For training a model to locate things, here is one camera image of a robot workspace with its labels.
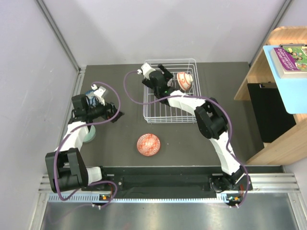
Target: white wall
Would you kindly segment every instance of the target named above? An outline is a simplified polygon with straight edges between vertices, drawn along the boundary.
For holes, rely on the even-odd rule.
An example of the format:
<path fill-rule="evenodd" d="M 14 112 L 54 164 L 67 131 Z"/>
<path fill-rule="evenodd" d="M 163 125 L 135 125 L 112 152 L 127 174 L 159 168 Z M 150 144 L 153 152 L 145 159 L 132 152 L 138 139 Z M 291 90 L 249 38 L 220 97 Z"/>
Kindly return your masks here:
<path fill-rule="evenodd" d="M 306 0 L 294 0 L 279 26 L 307 26 L 306 10 L 303 7 L 305 4 Z M 295 174 L 305 204 L 307 204 L 307 158 L 285 166 L 285 170 Z"/>
<path fill-rule="evenodd" d="M 34 0 L 0 1 L 0 225 L 30 223 L 76 71 Z"/>
<path fill-rule="evenodd" d="M 81 66 L 251 61 L 284 0 L 45 0 Z"/>

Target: stack of books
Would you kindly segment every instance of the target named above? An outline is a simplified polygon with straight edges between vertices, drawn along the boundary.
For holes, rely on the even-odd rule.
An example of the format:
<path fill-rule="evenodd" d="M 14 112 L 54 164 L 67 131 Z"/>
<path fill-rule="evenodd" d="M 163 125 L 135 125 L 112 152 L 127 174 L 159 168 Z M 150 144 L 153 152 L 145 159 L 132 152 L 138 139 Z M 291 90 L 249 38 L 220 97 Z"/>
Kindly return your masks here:
<path fill-rule="evenodd" d="M 280 78 L 307 78 L 307 46 L 273 48 L 271 57 Z"/>

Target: dish rack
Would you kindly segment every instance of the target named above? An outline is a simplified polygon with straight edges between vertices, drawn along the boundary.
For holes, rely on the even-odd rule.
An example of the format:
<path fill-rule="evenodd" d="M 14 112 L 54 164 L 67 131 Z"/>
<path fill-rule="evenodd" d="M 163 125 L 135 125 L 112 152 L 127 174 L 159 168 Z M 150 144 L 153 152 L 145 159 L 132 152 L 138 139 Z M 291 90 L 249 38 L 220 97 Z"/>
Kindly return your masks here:
<path fill-rule="evenodd" d="M 157 59 L 146 60 L 152 68 L 159 70 L 158 64 L 166 67 L 174 77 L 171 80 L 171 86 L 183 91 L 177 82 L 177 73 L 185 72 L 193 77 L 193 84 L 185 93 L 191 96 L 201 96 L 200 83 L 197 73 L 196 60 L 189 59 Z M 144 86 L 144 103 L 156 100 L 154 92 Z M 172 108 L 161 103 L 145 104 L 143 106 L 143 116 L 148 123 L 194 123 L 196 117 L 192 114 L 182 111 L 178 108 Z"/>

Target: light blue board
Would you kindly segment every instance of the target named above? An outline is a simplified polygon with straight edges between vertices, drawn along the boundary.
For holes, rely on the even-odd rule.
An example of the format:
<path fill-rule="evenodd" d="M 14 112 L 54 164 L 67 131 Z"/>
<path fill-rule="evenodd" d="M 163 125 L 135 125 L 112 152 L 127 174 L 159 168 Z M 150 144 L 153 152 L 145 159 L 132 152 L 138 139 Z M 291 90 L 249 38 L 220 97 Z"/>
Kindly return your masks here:
<path fill-rule="evenodd" d="M 307 78 L 281 79 L 271 58 L 271 50 L 278 46 L 264 46 L 277 88 L 282 97 L 286 111 L 290 114 L 307 114 Z"/>

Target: dark gray tabletop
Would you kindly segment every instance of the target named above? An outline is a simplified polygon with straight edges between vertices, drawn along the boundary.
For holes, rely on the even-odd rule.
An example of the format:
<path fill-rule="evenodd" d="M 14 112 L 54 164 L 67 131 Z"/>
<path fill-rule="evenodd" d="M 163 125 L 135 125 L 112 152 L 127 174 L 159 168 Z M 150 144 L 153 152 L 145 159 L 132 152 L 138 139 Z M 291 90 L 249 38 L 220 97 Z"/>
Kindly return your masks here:
<path fill-rule="evenodd" d="M 91 89 L 93 81 L 110 84 L 119 93 L 125 113 L 115 123 L 96 126 L 96 137 L 82 147 L 82 157 L 87 166 L 192 166 L 220 165 L 215 150 L 192 123 L 148 124 L 142 115 L 143 106 L 133 103 L 125 94 L 123 78 L 139 65 L 87 66 L 81 92 Z M 249 67 L 247 62 L 198 63 L 201 94 L 214 97 L 228 112 L 234 134 L 231 141 L 236 156 L 243 162 L 263 148 L 256 119 L 250 102 L 234 101 Z M 143 102 L 143 85 L 140 75 L 131 75 L 127 81 L 131 96 Z M 105 98 L 118 106 L 117 98 L 109 92 Z M 160 151 L 152 156 L 142 156 L 136 147 L 138 138 L 153 133 L 160 138 Z"/>

